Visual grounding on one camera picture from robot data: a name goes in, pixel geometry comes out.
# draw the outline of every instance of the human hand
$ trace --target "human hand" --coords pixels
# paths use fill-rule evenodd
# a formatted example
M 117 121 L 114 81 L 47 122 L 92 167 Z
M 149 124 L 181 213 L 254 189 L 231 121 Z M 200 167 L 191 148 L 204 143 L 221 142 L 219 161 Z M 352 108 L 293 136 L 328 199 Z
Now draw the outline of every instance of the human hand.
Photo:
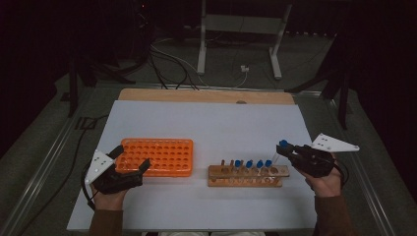
M 328 176 L 321 178 L 315 178 L 301 170 L 298 170 L 298 172 L 306 177 L 307 184 L 313 189 L 317 197 L 326 198 L 341 195 L 341 174 L 337 169 L 333 168 Z
M 125 200 L 128 190 L 123 190 L 115 194 L 102 194 L 93 184 L 89 185 L 93 194 L 95 209 L 107 209 L 107 210 L 122 210 L 123 201 Z

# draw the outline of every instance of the blue cap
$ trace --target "blue cap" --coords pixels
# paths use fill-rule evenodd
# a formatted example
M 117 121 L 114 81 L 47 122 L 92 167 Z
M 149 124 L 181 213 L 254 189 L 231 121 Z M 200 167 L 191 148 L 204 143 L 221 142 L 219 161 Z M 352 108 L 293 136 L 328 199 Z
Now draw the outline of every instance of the blue cap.
M 252 160 L 250 160 L 250 161 L 248 161 L 248 162 L 246 162 L 246 168 L 251 168 L 252 167 Z
M 265 162 L 265 166 L 266 167 L 270 167 L 272 165 L 272 161 L 271 160 L 267 160 L 266 162 Z
M 257 163 L 257 168 L 261 168 L 264 165 L 264 163 L 260 160 Z
M 279 141 L 279 145 L 283 148 L 286 148 L 288 146 L 288 142 L 286 140 Z

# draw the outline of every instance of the white surface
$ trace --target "white surface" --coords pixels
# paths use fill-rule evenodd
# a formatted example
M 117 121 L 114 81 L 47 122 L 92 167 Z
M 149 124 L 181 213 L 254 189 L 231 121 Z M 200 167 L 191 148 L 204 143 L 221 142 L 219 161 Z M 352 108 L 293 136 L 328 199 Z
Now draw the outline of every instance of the white surface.
M 124 228 L 143 231 L 263 231 L 313 228 L 314 193 L 289 166 L 281 188 L 209 188 L 211 164 L 230 159 L 271 159 L 279 140 L 311 139 L 297 105 L 115 101 L 97 149 L 110 152 L 125 138 L 194 141 L 188 178 L 144 178 L 124 203 Z M 80 192 L 69 230 L 88 230 L 92 210 Z
M 312 148 L 327 152 L 358 151 L 359 147 L 333 137 L 319 134 L 312 143 Z

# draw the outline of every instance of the wire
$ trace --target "wire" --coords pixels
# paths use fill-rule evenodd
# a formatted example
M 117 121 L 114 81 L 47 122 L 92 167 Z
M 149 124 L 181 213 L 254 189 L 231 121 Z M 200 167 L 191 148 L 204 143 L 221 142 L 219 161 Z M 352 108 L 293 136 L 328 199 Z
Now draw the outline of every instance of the wire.
M 184 60 L 184 59 L 181 59 L 181 58 L 179 58 L 179 57 L 176 57 L 176 56 L 173 56 L 173 55 L 170 55 L 170 54 L 168 54 L 168 53 L 166 53 L 166 52 L 162 52 L 162 51 L 160 51 L 159 49 L 157 49 L 156 47 L 154 47 L 153 45 L 151 45 L 150 46 L 155 52 L 158 52 L 158 53 L 160 53 L 160 54 L 162 54 L 162 55 L 165 55 L 165 56 L 168 56 L 168 57 L 170 57 L 170 58 L 173 58 L 173 59 L 176 59 L 176 60 L 178 60 L 178 61 L 181 61 L 181 62 L 184 62 L 186 65 L 188 65 L 191 69 L 193 69 L 193 71 L 196 73 L 196 75 L 197 75 L 197 77 L 199 78 L 199 80 L 200 80 L 200 82 L 203 84 L 203 85 L 205 85 L 206 87 L 209 87 L 203 80 L 202 80 L 202 78 L 199 76 L 199 74 L 198 74 L 198 72 L 197 72 L 197 69 L 195 68 L 195 67 L 193 67 L 189 62 L 187 62 L 186 60 Z
M 178 85 L 177 85 L 177 87 L 175 89 L 179 89 L 179 87 L 182 84 L 184 84 L 187 81 L 187 79 L 189 80 L 190 86 L 191 86 L 192 89 L 198 89 L 196 87 L 196 85 L 194 85 L 193 81 L 191 80 L 191 76 L 188 73 L 187 69 L 184 67 L 184 65 L 177 58 L 174 58 L 174 57 L 172 57 L 170 55 L 166 55 L 166 54 L 164 54 L 164 53 L 162 53 L 160 51 L 151 50 L 151 52 L 162 55 L 162 56 L 156 56 L 156 55 L 152 54 L 153 56 L 155 56 L 157 58 L 160 58 L 160 59 L 163 59 L 163 60 L 167 60 L 167 61 L 173 62 L 173 63 L 179 65 L 182 68 L 182 70 L 184 72 L 184 79 L 180 83 L 178 83 Z
M 89 198 L 90 200 L 94 199 L 95 195 L 97 195 L 99 193 L 99 190 L 95 191 L 95 193 L 91 196 L 91 198 Z
M 29 228 L 29 226 L 37 219 L 37 217 L 49 206 L 49 204 L 53 201 L 53 199 L 59 194 L 59 192 L 62 190 L 62 188 L 64 187 L 64 185 L 67 183 L 68 179 L 70 178 L 71 174 L 73 173 L 76 161 L 77 161 L 77 155 L 78 155 L 78 151 L 80 149 L 80 144 L 81 141 L 84 137 L 84 135 L 86 134 L 87 130 L 89 128 L 92 128 L 95 126 L 95 124 L 97 123 L 98 120 L 108 117 L 108 115 L 104 115 L 104 116 L 100 116 L 98 118 L 90 118 L 92 119 L 92 121 L 86 126 L 86 128 L 83 130 L 83 132 L 81 133 L 79 140 L 77 142 L 77 147 L 76 150 L 74 152 L 74 156 L 73 156 L 73 160 L 71 163 L 71 167 L 70 167 L 70 171 L 67 173 L 67 176 L 64 178 L 64 180 L 62 181 L 62 183 L 59 185 L 58 189 L 55 190 L 55 192 L 52 194 L 52 196 L 48 199 L 48 201 L 42 206 L 42 208 L 29 220 L 29 222 L 21 229 L 21 231 L 19 232 L 19 236 L 23 235 L 25 233 L 25 231 Z
M 338 170 L 338 172 L 340 172 L 341 174 L 341 187 L 343 188 L 343 186 L 347 183 L 350 177 L 349 169 L 341 160 L 338 160 L 337 162 L 340 163 L 343 166 L 344 170 L 346 171 L 346 173 L 344 173 L 338 165 L 336 164 L 334 165 L 334 168 L 336 168 L 336 170 Z
M 237 88 L 241 87 L 243 84 L 245 84 L 246 79 L 248 79 L 248 72 L 245 72 L 245 79 L 243 79 L 243 82 L 242 82 L 242 83 L 240 83 L 238 86 L 233 87 L 233 88 L 231 88 L 231 89 L 237 89 Z
M 157 78 L 158 78 L 158 80 L 159 80 L 159 82 L 160 82 L 160 84 L 161 84 L 161 86 L 162 87 L 164 87 L 165 89 L 168 89 L 168 87 L 166 86 L 166 84 L 165 84 L 165 82 L 163 81 L 163 76 L 160 74 L 160 71 L 159 71 L 159 69 L 157 69 L 156 68 L 156 65 L 155 65 L 155 63 L 154 63 L 154 61 L 153 61 L 153 55 L 151 54 L 150 56 L 149 56 L 149 61 L 148 61 L 148 63 L 150 64 L 150 66 L 153 68 L 153 70 L 155 71 L 155 73 L 156 73 L 156 76 L 157 76 Z
M 92 199 L 94 198 L 94 196 L 90 197 L 89 196 L 89 192 L 87 191 L 87 187 L 86 187 L 86 176 L 87 176 L 87 171 L 89 170 L 89 167 L 91 165 L 91 160 L 86 164 L 86 166 L 84 166 L 83 171 L 81 173 L 81 188 L 83 190 L 83 194 L 87 199 L 87 205 L 92 209 L 95 210 L 95 204 L 92 201 Z

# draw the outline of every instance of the wooden peg board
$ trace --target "wooden peg board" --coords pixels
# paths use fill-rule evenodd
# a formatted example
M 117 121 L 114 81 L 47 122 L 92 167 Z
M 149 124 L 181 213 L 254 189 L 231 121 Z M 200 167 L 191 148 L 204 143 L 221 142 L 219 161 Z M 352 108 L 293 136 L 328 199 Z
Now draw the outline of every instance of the wooden peg board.
M 208 167 L 209 187 L 281 187 L 282 177 L 288 177 L 286 165 L 272 165 L 261 169 L 245 166 L 211 165 Z

